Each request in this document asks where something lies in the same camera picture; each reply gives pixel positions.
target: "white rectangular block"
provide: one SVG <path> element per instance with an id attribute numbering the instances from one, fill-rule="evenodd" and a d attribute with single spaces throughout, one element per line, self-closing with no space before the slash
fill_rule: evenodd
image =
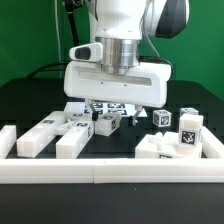
<path id="1" fill-rule="evenodd" d="M 57 143 L 57 159 L 75 159 L 94 134 L 93 122 L 80 119 Z"/>
<path id="2" fill-rule="evenodd" d="M 206 157 L 224 159 L 224 145 L 204 126 L 201 129 L 201 142 Z"/>
<path id="3" fill-rule="evenodd" d="M 109 136 L 120 127 L 119 113 L 106 113 L 95 122 L 95 134 Z"/>
<path id="4" fill-rule="evenodd" d="M 5 159 L 16 142 L 16 126 L 5 125 L 0 131 L 0 159 Z"/>
<path id="5" fill-rule="evenodd" d="M 55 127 L 65 122 L 64 112 L 52 112 L 17 140 L 18 156 L 36 157 L 55 138 Z"/>

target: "white cube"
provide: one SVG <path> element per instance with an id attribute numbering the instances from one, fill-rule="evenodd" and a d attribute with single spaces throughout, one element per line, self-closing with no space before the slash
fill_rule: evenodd
<path id="1" fill-rule="evenodd" d="M 154 110 L 153 124 L 158 127 L 169 127 L 171 125 L 171 115 L 167 110 Z"/>
<path id="2" fill-rule="evenodd" d="M 188 107 L 188 108 L 180 108 L 180 117 L 183 115 L 183 114 L 194 114 L 194 115 L 198 115 L 199 114 L 199 111 L 192 108 L 192 107 Z"/>
<path id="3" fill-rule="evenodd" d="M 109 136 L 120 127 L 120 113 L 106 113 L 95 122 L 95 134 Z"/>
<path id="4" fill-rule="evenodd" d="M 201 141 L 201 128 L 203 116 L 193 114 L 183 114 L 179 122 L 178 143 L 188 146 L 197 146 Z"/>

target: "black cable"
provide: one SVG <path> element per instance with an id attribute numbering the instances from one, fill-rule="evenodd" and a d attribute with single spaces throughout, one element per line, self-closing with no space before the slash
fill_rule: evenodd
<path id="1" fill-rule="evenodd" d="M 52 67 L 55 67 L 55 66 L 61 66 L 61 65 L 64 65 L 64 66 L 67 66 L 69 62 L 57 62 L 57 63 L 52 63 L 52 64 L 48 64 L 48 65 L 44 65 L 38 69 L 36 69 L 35 71 L 31 72 L 30 74 L 28 74 L 26 76 L 27 79 L 32 79 L 37 73 L 39 72 L 44 72 L 44 71 L 50 71 L 50 70 L 45 70 L 46 68 L 52 68 Z"/>
<path id="2" fill-rule="evenodd" d="M 174 76 L 174 67 L 173 67 L 172 63 L 169 62 L 166 59 L 163 59 L 163 58 L 160 58 L 160 57 L 139 56 L 139 61 L 140 62 L 148 62 L 148 63 L 152 62 L 152 63 L 158 63 L 158 64 L 160 64 L 160 63 L 168 64 L 171 67 L 171 77 L 170 77 L 170 79 L 172 79 L 173 76 Z"/>
<path id="3" fill-rule="evenodd" d="M 70 23 L 73 44 L 74 44 L 74 47 L 77 47 L 80 45 L 80 43 L 79 43 L 78 33 L 77 33 L 76 25 L 75 25 L 75 19 L 72 13 L 68 13 L 68 20 Z"/>

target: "black table surface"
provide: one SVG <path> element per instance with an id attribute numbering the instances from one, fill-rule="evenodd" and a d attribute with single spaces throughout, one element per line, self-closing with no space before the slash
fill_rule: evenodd
<path id="1" fill-rule="evenodd" d="M 0 127 L 17 126 L 17 137 L 68 101 L 63 79 L 13 79 L 0 88 Z M 193 107 L 204 125 L 224 141 L 224 102 L 201 85 L 169 81 L 167 103 L 172 112 L 169 128 L 140 118 L 136 127 L 122 119 L 111 137 L 93 136 L 79 158 L 133 157 L 146 133 L 178 131 L 181 107 Z M 38 158 L 55 158 L 55 142 Z M 16 146 L 8 158 L 16 158 Z M 213 184 L 14 184 L 0 185 L 0 223 L 223 223 L 224 185 Z"/>

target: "green wall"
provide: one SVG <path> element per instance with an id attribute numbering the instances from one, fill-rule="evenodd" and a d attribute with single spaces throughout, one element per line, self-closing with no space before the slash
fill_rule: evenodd
<path id="1" fill-rule="evenodd" d="M 62 59 L 69 60 L 72 39 L 61 2 Z M 174 79 L 198 82 L 224 100 L 224 1 L 191 0 L 190 6 L 189 24 L 179 36 L 152 41 L 160 55 L 174 64 Z M 53 0 L 4 1 L 0 15 L 0 85 L 59 60 Z M 87 43 L 86 8 L 77 10 L 75 18 L 81 43 Z"/>

